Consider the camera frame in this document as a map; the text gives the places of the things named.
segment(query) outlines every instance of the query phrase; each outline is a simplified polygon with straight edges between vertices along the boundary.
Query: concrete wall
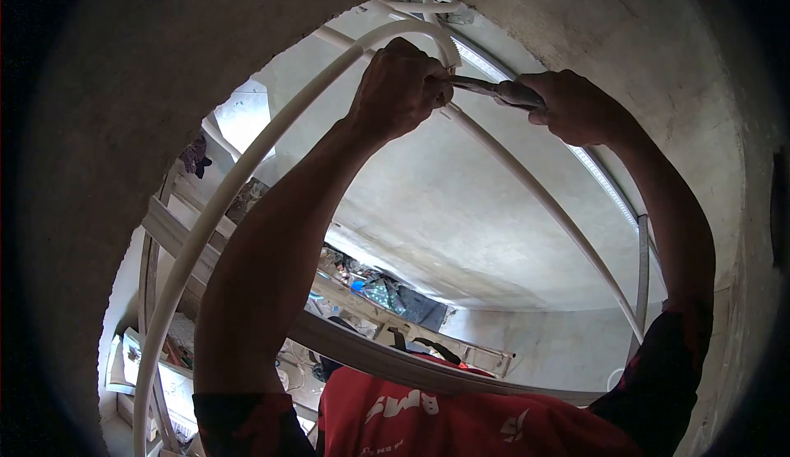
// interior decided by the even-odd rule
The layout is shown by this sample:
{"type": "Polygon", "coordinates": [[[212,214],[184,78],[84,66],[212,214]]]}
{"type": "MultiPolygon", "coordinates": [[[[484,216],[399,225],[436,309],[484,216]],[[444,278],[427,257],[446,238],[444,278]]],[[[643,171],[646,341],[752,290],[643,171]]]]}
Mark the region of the concrete wall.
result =
{"type": "MultiPolygon", "coordinates": [[[[147,198],[212,107],[276,53],[363,1],[82,0],[73,10],[25,131],[14,187],[16,251],[44,368],[96,449],[104,450],[96,348],[116,271],[147,198]],[[53,174],[57,186],[50,185],[53,174]],[[65,336],[67,347],[45,342],[65,336]]],[[[720,202],[723,212],[735,213],[724,218],[743,224],[743,234],[732,237],[739,269],[726,333],[733,363],[716,403],[723,419],[751,376],[776,304],[766,196],[780,118],[744,29],[722,0],[463,1],[549,67],[577,68],[620,98],[630,86],[641,87],[627,107],[657,120],[647,129],[668,139],[664,148],[693,186],[705,187],[694,180],[703,159],[701,149],[685,151],[684,140],[704,148],[729,136],[732,130],[722,126],[735,123],[746,203],[741,215],[720,202]],[[646,73],[646,64],[655,66],[646,73]],[[725,125],[716,124],[719,115],[725,125]],[[708,124],[698,132],[701,116],[708,124]],[[685,136],[672,148],[679,134],[685,136]]]]}
{"type": "MultiPolygon", "coordinates": [[[[648,308],[647,325],[661,304],[648,308]]],[[[535,387],[606,392],[625,365],[631,329],[619,308],[579,312],[506,313],[456,310],[441,333],[516,353],[505,380],[535,387]]]]}

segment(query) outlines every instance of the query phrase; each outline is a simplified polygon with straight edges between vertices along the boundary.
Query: clothing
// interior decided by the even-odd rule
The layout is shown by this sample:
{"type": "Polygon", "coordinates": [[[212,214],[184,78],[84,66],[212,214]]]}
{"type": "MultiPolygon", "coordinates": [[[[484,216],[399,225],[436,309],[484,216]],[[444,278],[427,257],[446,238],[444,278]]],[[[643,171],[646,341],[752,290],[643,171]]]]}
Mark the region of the clothing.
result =
{"type": "Polygon", "coordinates": [[[211,159],[205,156],[208,147],[205,137],[198,136],[195,141],[187,145],[179,155],[179,159],[184,163],[184,170],[189,174],[194,174],[199,179],[203,179],[205,168],[211,166],[211,159]]]}
{"type": "Polygon", "coordinates": [[[618,386],[587,409],[545,395],[429,394],[343,367],[321,396],[315,451],[287,394],[196,394],[195,414],[213,457],[671,455],[712,323],[696,308],[662,313],[618,386]]]}

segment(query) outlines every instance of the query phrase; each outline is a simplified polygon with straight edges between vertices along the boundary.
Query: red shirt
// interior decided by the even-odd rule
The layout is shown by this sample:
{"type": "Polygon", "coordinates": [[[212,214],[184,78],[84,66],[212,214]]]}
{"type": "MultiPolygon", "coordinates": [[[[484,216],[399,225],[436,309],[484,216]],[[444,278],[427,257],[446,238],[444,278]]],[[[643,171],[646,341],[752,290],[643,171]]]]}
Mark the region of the red shirt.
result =
{"type": "Polygon", "coordinates": [[[327,382],[318,428],[338,457],[642,455],[620,428],[546,395],[437,395],[350,368],[327,382]]]}

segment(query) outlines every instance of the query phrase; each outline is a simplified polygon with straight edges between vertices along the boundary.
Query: tool handle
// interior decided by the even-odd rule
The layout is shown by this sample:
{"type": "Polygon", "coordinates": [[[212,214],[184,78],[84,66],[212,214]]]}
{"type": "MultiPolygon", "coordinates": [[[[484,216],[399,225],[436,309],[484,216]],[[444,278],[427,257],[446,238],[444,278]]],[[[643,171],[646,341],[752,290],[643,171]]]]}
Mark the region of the tool handle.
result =
{"type": "Polygon", "coordinates": [[[543,97],[526,85],[510,80],[505,80],[496,86],[499,98],[510,107],[518,107],[528,111],[535,109],[546,110],[546,101],[543,97]]]}

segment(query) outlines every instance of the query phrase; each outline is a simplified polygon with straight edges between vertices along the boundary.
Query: person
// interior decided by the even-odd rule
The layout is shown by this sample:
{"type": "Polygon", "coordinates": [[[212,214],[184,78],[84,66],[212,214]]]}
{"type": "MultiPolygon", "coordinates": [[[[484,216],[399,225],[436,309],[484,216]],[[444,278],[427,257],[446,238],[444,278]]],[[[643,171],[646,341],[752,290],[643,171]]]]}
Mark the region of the person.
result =
{"type": "Polygon", "coordinates": [[[325,232],[365,162],[449,102],[447,76],[436,59],[393,39],[364,72],[349,114],[233,233],[197,322],[193,400],[208,455],[675,451],[696,402],[713,323],[713,237],[694,194],[637,120],[568,70],[518,78],[546,101],[547,109],[528,119],[567,144],[607,146],[620,158],[650,215],[667,287],[665,310],[618,385],[578,408],[538,394],[425,393],[342,367],[321,395],[315,449],[301,431],[274,361],[307,300],[325,232]]]}

